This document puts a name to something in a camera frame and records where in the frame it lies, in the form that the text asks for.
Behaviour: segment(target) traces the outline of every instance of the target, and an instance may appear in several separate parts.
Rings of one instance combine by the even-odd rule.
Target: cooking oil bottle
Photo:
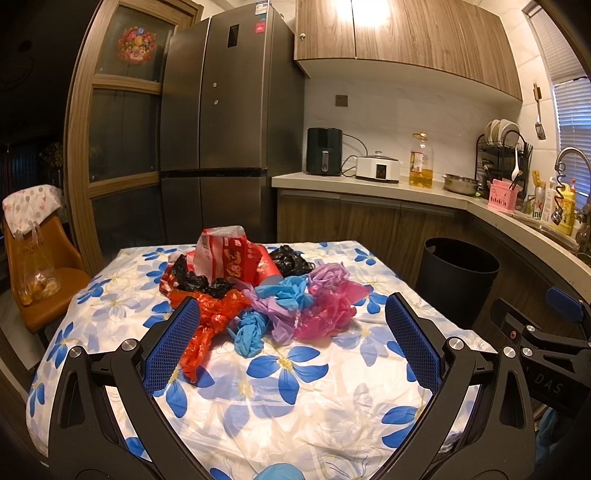
[[[433,149],[427,134],[413,134],[413,137],[408,182],[415,187],[430,189],[433,186]]]

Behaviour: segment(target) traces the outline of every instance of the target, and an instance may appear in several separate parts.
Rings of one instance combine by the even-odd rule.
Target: metal bowl
[[[460,195],[475,195],[478,190],[478,180],[460,177],[448,173],[443,176],[443,188]]]

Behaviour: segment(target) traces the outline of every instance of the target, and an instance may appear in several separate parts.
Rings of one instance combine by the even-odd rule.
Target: upper cabinet
[[[295,59],[354,59],[350,0],[298,0]]]
[[[501,19],[463,0],[298,0],[295,57],[311,77],[363,72],[492,103],[522,100]]]

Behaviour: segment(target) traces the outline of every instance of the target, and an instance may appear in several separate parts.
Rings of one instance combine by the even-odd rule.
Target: chair
[[[11,235],[6,220],[2,221],[12,296],[29,332],[42,333],[47,325],[66,314],[72,297],[88,285],[90,277],[84,271],[82,257],[68,240],[57,212],[54,212],[41,224],[41,233],[53,256],[57,274],[61,279],[61,290],[47,299],[25,307],[18,294],[18,270],[23,261],[22,258],[19,258],[16,240]],[[26,234],[25,240],[30,239],[31,233]],[[40,335],[40,338],[43,343],[47,344],[44,335]]]

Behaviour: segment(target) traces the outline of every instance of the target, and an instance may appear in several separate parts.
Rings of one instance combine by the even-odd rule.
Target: rice cooker
[[[370,157],[358,157],[355,178],[398,183],[400,180],[400,162],[395,158],[382,155],[381,152],[376,152],[375,155]]]

